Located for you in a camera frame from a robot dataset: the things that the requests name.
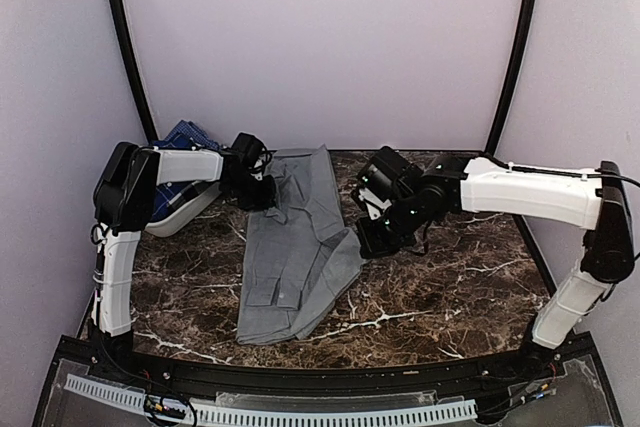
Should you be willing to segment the white laundry basket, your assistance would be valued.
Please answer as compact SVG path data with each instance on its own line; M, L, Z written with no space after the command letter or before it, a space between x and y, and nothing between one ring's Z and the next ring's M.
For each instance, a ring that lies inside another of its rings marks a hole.
M199 216L219 196L219 184L211 183L202 193L185 202L171 215L158 222L149 223L145 231L156 237L170 237Z

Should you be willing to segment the grey long sleeve shirt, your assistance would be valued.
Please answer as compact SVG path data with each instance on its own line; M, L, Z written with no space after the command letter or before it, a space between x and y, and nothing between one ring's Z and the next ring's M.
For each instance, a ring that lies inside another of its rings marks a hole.
M343 220L326 147L279 150L267 173L276 203L248 220L236 330L241 345L308 337L365 263Z

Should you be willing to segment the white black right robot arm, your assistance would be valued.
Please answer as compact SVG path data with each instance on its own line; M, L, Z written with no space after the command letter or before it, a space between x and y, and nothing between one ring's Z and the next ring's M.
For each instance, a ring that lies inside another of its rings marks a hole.
M502 162L489 154L440 155L426 169L383 147L357 176L352 193L365 212L356 223L366 259L394 255L416 243L449 213L505 213L562 222L584 232L582 257L535 316L529 341L510 360L521 381L534 379L569 332L639 259L625 187L632 178L616 163L596 169L543 168Z

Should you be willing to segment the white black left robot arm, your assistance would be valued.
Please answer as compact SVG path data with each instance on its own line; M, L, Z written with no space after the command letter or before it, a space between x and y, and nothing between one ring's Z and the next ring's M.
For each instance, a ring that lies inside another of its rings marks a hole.
M240 134L230 149L160 149L121 142L114 149L94 190L96 246L93 325L115 338L132 330L130 293L133 264L143 231L171 236L217 196L231 197L252 212L275 205L276 186L264 173L264 145ZM204 192L160 222L153 222L156 188L164 184L202 183Z

